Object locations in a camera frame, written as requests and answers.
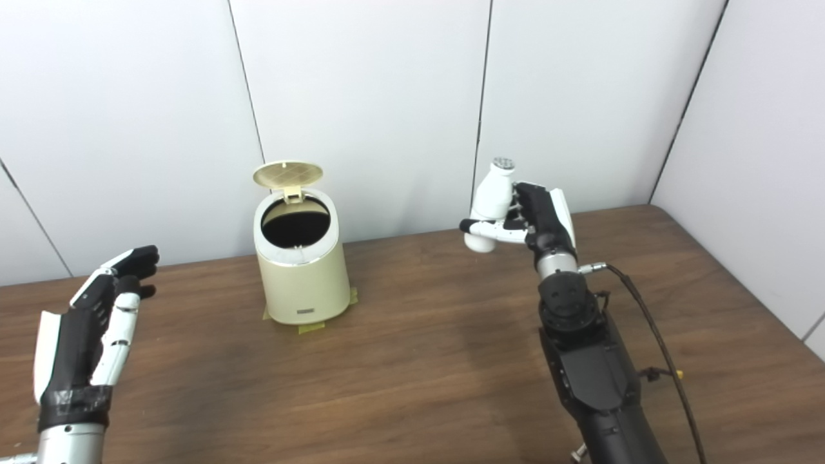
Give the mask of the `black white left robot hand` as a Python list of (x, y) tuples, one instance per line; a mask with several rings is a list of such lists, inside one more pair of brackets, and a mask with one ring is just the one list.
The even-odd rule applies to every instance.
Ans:
[(104, 262), (71, 297), (64, 313), (41, 313), (34, 396), (39, 432), (65, 425), (109, 425), (114, 387), (128, 359), (139, 306), (156, 288), (156, 246)]

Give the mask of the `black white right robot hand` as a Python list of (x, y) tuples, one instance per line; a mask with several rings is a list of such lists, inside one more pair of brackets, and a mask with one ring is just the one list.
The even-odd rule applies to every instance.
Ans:
[(512, 194), (503, 219), (463, 219), (459, 230), (466, 238), (482, 238), (493, 244), (524, 244), (536, 261), (546, 255), (577, 258), (572, 218), (561, 189), (516, 182)]

